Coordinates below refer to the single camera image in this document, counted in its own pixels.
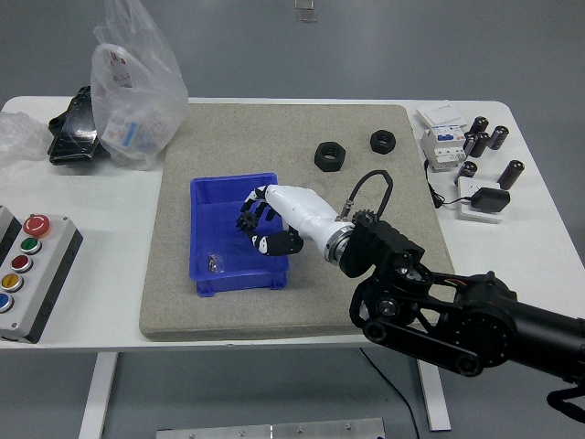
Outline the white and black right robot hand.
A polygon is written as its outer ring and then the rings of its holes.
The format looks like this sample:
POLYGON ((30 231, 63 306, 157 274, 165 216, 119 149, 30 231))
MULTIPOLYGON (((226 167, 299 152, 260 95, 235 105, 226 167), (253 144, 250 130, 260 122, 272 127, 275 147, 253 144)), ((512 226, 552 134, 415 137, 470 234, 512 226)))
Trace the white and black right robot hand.
POLYGON ((309 188, 267 185, 253 189, 241 207, 236 227, 263 255, 284 256, 301 251, 312 240, 327 262, 340 263, 354 225, 340 219, 335 210, 309 188), (270 221, 280 216, 287 230, 262 235, 261 216, 270 221))

